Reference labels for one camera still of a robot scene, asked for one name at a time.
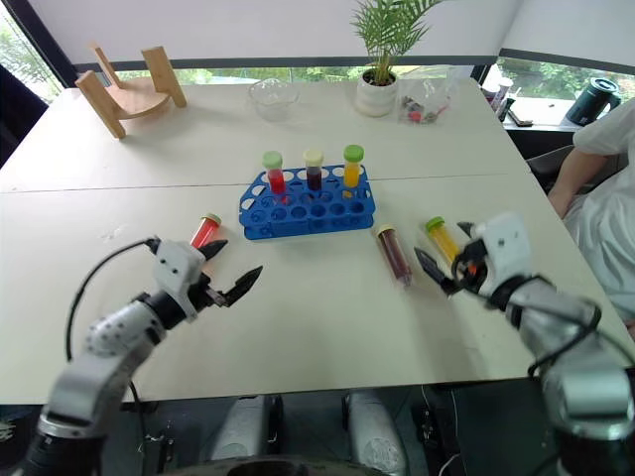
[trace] window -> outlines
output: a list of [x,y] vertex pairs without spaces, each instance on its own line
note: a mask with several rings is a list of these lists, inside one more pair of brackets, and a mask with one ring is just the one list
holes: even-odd
[[[340,82],[356,81],[367,68],[368,66],[228,67],[175,69],[175,73],[180,84],[241,84],[268,77],[289,82]],[[394,70],[402,78],[445,77],[447,66],[395,66]],[[123,80],[150,75],[147,70],[117,71],[117,74]]]
[[501,76],[512,79],[512,91],[519,91],[517,104],[513,108],[522,108],[523,115],[530,116],[536,125],[561,124],[592,77],[605,77],[615,82],[619,86],[622,101],[635,97],[634,75],[600,69],[499,58],[490,69],[485,83],[497,84]]
[[51,103],[64,89],[2,3],[0,64],[45,102]]

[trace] test tube rack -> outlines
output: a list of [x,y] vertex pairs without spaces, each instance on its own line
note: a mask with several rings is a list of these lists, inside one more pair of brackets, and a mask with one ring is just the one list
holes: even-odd
[[240,197],[238,219],[249,240],[359,230],[373,225],[375,200],[362,166],[359,185],[344,186],[343,166],[322,167],[321,190],[310,190],[305,169],[286,169],[286,191],[275,194],[260,174]]

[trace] test tube with red liquid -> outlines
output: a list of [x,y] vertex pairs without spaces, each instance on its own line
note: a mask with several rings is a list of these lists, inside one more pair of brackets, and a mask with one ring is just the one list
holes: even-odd
[[207,213],[201,218],[200,225],[191,237],[190,244],[195,248],[200,248],[213,241],[213,237],[220,226],[220,218],[212,213]]
[[262,165],[267,169],[267,179],[271,191],[277,194],[285,192],[285,176],[282,173],[282,155],[276,151],[265,152]]
[[377,229],[377,238],[393,275],[404,287],[409,286],[413,281],[413,272],[397,239],[397,231],[392,225],[382,225]]
[[307,186],[309,190],[321,190],[321,165],[324,154],[317,149],[308,149],[303,153],[307,165]]

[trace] plastic bag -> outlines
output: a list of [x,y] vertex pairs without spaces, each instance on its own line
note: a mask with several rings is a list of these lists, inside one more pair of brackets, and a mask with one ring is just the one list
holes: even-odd
[[447,68],[441,77],[400,80],[400,122],[432,124],[447,111],[456,94],[457,74]]

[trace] green cap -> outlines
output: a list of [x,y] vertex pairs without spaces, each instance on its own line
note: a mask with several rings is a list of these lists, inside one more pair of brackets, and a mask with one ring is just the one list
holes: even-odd
[[265,152],[262,156],[262,165],[265,169],[279,169],[282,167],[282,154],[277,151]]
[[207,219],[209,219],[211,221],[215,221],[218,224],[218,226],[220,226],[221,220],[220,220],[220,217],[218,215],[214,215],[213,213],[207,213],[206,216],[202,216],[201,218],[203,218],[203,219],[207,218]]
[[318,149],[307,149],[303,153],[307,167],[321,167],[324,162],[324,153]]
[[432,230],[434,230],[438,226],[442,226],[443,224],[445,224],[444,218],[442,216],[436,216],[432,220],[428,221],[428,223],[426,223],[426,231],[431,232]]
[[347,162],[361,162],[364,158],[364,149],[361,146],[346,146],[344,148],[344,159]]

